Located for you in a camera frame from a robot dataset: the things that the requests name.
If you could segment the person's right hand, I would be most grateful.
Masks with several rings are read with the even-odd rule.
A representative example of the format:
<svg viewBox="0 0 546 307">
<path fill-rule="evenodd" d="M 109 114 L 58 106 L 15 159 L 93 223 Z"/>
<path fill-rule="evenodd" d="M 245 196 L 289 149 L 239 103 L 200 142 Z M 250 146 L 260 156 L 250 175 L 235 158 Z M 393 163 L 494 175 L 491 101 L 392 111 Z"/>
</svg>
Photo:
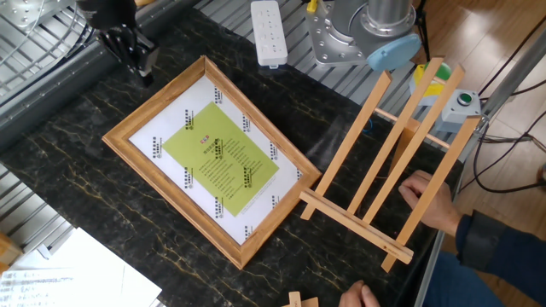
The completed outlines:
<svg viewBox="0 0 546 307">
<path fill-rule="evenodd" d="M 398 187 L 398 192 L 412 211 L 415 211 L 420 197 L 422 197 L 432 178 L 431 174 L 418 170 L 406 178 Z M 453 205 L 450 188 L 443 182 L 423 214 L 421 221 L 430 228 L 441 230 L 447 235 L 455 237 L 461 219 L 462 214 Z"/>
</svg>

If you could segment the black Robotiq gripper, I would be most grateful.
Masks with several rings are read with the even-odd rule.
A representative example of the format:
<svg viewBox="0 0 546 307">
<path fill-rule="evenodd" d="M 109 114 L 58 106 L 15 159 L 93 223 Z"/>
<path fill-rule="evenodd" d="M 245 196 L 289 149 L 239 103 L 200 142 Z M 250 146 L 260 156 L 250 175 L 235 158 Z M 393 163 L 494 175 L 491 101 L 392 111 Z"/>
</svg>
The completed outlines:
<svg viewBox="0 0 546 307">
<path fill-rule="evenodd" d="M 119 62 L 130 64 L 130 68 L 139 77 L 142 86 L 149 87 L 154 81 L 152 68 L 159 55 L 159 46 L 135 27 L 137 11 L 135 2 L 133 0 L 77 0 L 76 4 L 87 23 L 100 30 L 98 37 L 102 45 Z M 122 26 L 128 26 L 130 30 L 112 29 Z"/>
</svg>

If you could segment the person's left hand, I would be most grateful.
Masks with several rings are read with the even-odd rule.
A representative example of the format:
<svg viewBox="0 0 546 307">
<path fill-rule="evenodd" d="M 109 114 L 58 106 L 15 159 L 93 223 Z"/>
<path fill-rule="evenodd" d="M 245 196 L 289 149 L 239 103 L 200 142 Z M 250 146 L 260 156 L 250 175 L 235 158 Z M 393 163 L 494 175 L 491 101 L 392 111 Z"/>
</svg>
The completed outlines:
<svg viewBox="0 0 546 307">
<path fill-rule="evenodd" d="M 369 286 L 356 281 L 340 296 L 339 307 L 380 307 L 380 303 Z"/>
</svg>

